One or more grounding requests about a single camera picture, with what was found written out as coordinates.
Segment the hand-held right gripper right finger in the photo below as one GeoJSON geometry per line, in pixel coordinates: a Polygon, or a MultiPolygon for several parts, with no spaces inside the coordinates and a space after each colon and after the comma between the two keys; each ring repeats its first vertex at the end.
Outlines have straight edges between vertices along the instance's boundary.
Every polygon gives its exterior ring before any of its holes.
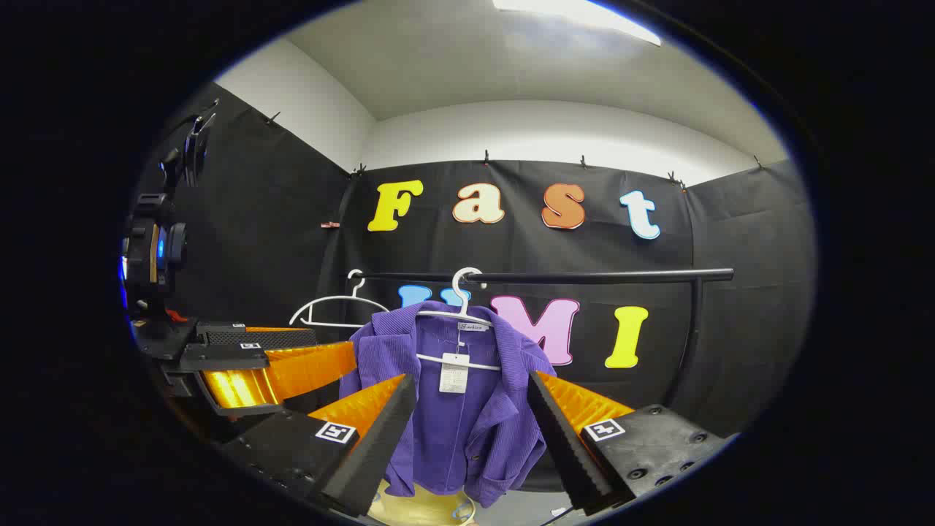
{"type": "Polygon", "coordinates": [[[731,439],[661,404],[631,408],[547,373],[527,397],[574,509],[595,515],[673,485],[731,439]]]}

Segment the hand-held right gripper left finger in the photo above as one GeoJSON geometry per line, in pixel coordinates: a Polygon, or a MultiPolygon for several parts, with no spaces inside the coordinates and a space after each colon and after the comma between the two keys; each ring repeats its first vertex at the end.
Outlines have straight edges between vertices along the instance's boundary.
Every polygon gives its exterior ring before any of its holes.
{"type": "Polygon", "coordinates": [[[313,413],[283,410],[220,445],[251,476],[316,507],[365,515],[416,405],[411,374],[313,413]]]}

